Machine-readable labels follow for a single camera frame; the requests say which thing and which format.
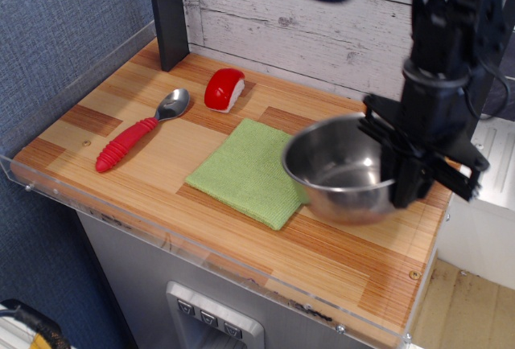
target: wooden floor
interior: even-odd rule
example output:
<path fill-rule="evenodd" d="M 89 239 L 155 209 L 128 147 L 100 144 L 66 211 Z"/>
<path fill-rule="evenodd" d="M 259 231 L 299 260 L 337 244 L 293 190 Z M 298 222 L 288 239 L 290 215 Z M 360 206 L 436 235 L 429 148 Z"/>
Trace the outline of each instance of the wooden floor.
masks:
<path fill-rule="evenodd" d="M 515 348 L 515 290 L 437 260 L 413 342 L 423 349 Z"/>

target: spoon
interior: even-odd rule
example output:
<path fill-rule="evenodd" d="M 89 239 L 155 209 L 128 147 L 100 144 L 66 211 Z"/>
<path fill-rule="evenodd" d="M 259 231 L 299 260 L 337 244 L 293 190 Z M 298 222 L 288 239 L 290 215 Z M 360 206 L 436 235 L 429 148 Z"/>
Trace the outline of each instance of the spoon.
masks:
<path fill-rule="evenodd" d="M 159 104 L 155 116 L 138 121 L 114 138 L 98 155 L 95 168 L 98 172 L 105 172 L 129 153 L 129 150 L 142 138 L 155 128 L 159 121 L 176 118 L 184 113 L 190 102 L 190 93 L 184 89 L 176 89 Z"/>

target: red sushi topping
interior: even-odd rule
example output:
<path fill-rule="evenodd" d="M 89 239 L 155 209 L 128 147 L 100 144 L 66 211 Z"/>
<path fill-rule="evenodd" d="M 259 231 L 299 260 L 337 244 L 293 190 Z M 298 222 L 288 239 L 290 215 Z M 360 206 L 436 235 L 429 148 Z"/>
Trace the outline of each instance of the red sushi topping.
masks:
<path fill-rule="evenodd" d="M 244 79 L 245 74 L 237 69 L 225 68 L 218 70 L 208 83 L 206 93 L 204 94 L 204 103 L 210 109 L 228 112 L 228 109 L 231 109 L 231 96 L 233 96 L 238 82 Z"/>

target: control panel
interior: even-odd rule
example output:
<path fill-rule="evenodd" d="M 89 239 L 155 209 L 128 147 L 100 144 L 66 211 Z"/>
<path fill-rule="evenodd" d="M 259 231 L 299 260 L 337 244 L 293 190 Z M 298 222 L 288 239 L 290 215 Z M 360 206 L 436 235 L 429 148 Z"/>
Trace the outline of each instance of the control panel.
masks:
<path fill-rule="evenodd" d="M 181 349 L 209 348 L 222 340 L 226 347 L 265 349 L 263 326 L 242 313 L 174 281 L 167 284 L 167 300 Z"/>

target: red spoon handle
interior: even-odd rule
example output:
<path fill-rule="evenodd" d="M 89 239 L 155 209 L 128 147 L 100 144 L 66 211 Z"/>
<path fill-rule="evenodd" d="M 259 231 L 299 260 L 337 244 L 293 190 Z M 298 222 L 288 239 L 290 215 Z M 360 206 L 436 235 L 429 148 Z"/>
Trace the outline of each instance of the red spoon handle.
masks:
<path fill-rule="evenodd" d="M 136 124 L 127 128 L 114 138 L 98 155 L 95 168 L 98 172 L 105 172 L 122 160 L 129 153 L 129 150 L 138 142 L 140 138 L 149 133 L 158 124 L 155 117 L 149 117 L 138 121 Z"/>

